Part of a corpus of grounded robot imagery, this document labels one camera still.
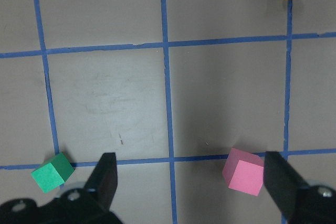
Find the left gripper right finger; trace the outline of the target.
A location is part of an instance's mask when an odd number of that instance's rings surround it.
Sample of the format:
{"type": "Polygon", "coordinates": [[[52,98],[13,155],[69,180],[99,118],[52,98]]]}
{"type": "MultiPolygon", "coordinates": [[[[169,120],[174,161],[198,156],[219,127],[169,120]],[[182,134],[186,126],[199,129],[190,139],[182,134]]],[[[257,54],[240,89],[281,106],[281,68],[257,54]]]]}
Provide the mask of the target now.
{"type": "Polygon", "coordinates": [[[291,221],[309,184],[278,152],[265,153],[263,182],[281,214],[291,221]]]}

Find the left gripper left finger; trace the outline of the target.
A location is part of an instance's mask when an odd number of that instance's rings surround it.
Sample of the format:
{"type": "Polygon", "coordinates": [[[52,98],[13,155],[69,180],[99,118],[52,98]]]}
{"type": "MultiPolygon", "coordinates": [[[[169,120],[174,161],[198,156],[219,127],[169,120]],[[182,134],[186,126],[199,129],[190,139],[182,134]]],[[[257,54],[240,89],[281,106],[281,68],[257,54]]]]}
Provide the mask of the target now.
{"type": "Polygon", "coordinates": [[[109,210],[117,190],[117,159],[115,153],[103,153],[84,190],[104,209],[109,210]]]}

